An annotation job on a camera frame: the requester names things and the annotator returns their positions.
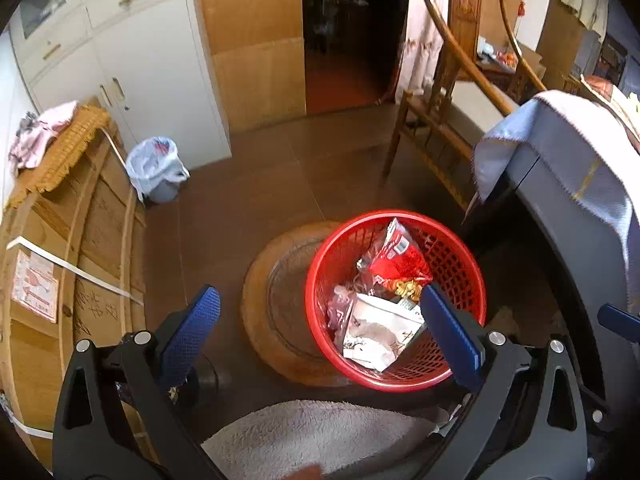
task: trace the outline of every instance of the plastic wrapper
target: plastic wrapper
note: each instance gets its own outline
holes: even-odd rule
[[[334,286],[334,296],[326,308],[327,327],[334,332],[336,348],[342,348],[342,340],[347,330],[347,323],[357,300],[355,292],[349,291],[341,285]]]
[[[423,326],[419,308],[409,311],[382,298],[358,294],[342,342],[342,354],[382,372],[395,362]]]
[[[356,264],[356,290],[392,300],[394,296],[417,302],[433,275],[409,231],[394,218]]]

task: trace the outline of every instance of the pink cloth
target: pink cloth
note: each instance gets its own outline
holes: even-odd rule
[[[9,163],[15,172],[20,168],[37,168],[51,139],[73,119],[78,101],[50,108],[38,117],[33,128],[18,132],[9,150]]]
[[[435,0],[447,21],[449,0]],[[409,0],[406,18],[406,38],[402,51],[402,64],[396,87],[396,103],[402,99],[402,92],[419,90],[433,83],[438,56],[443,39],[431,19],[424,0]]]

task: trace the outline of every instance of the white strap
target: white strap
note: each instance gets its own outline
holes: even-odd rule
[[[118,157],[118,160],[120,161],[120,163],[122,164],[122,167],[124,168],[124,171],[127,171],[127,165],[124,163],[124,160],[122,160],[122,155],[120,155],[120,152],[118,151],[118,149],[116,148],[115,143],[113,142],[113,139],[111,139],[111,136],[109,135],[109,133],[107,132],[107,130],[105,130],[103,127],[100,127],[100,129],[102,130],[102,132],[104,133],[104,135],[107,137],[107,139],[109,139],[109,143],[111,145],[111,147],[113,148],[113,151],[116,152],[116,155]]]
[[[53,262],[53,263],[59,265],[60,267],[65,267],[66,270],[70,270],[71,272],[77,274],[78,276],[82,276],[84,279],[89,280],[90,282],[94,282],[96,285],[100,285],[102,288],[106,288],[107,290],[110,290],[111,292],[114,292],[115,294],[119,294],[120,296],[124,296],[125,298],[129,298],[130,300],[135,301],[137,304],[144,305],[144,303],[142,303],[142,301],[137,300],[136,298],[134,298],[126,290],[122,290],[121,288],[118,288],[117,286],[114,286],[114,285],[111,285],[110,283],[104,282],[100,278],[96,278],[95,276],[90,275],[88,272],[84,272],[84,270],[79,269],[78,267],[71,265],[69,262],[63,260],[62,258],[57,257],[55,254],[51,254],[51,253],[45,251],[43,248],[38,247],[36,244],[31,243],[26,238],[18,236],[15,240],[10,241],[6,245],[6,248],[7,248],[7,250],[9,250],[9,249],[11,249],[12,247],[15,247],[18,244],[25,246],[26,248],[28,248],[31,251],[39,254],[43,258],[46,258],[50,262]]]
[[[39,436],[40,438],[47,438],[49,440],[53,439],[53,433],[51,433],[50,431],[37,430],[36,428],[30,428],[29,426],[25,426],[23,423],[21,423],[14,415],[14,412],[11,411],[11,408],[9,408],[9,403],[6,400],[4,394],[0,395],[0,405],[5,410],[7,416],[9,417],[9,420],[16,426],[18,426],[18,428],[23,430],[26,434]]]

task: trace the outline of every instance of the metal screw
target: metal screw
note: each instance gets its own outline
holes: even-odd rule
[[[133,338],[133,341],[136,342],[136,345],[146,345],[149,341],[151,341],[151,332],[147,332],[146,330],[138,332]]]
[[[507,341],[507,338],[503,336],[500,332],[489,332],[489,341],[491,341],[494,345],[502,346]]]
[[[551,349],[557,354],[564,352],[564,345],[558,341],[558,339],[553,339],[549,346],[551,346]]]
[[[76,344],[76,350],[79,352],[86,352],[89,349],[89,346],[90,343],[88,339],[81,339],[78,341],[78,344]]]

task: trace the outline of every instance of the trash can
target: trash can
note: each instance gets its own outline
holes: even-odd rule
[[[484,325],[484,279],[462,240],[427,216],[393,209],[373,211],[351,219],[324,241],[306,276],[305,311],[316,343],[341,373],[362,386],[383,392],[412,392],[429,388],[451,375],[449,365],[430,333],[425,333],[416,344],[402,352],[387,370],[376,372],[338,352],[326,318],[326,305],[334,286],[353,279],[357,260],[393,218],[402,222],[420,246],[435,281],[453,306],[468,311]]]
[[[127,174],[142,201],[170,202],[189,171],[178,158],[178,147],[168,137],[151,137],[140,142],[127,157]]]

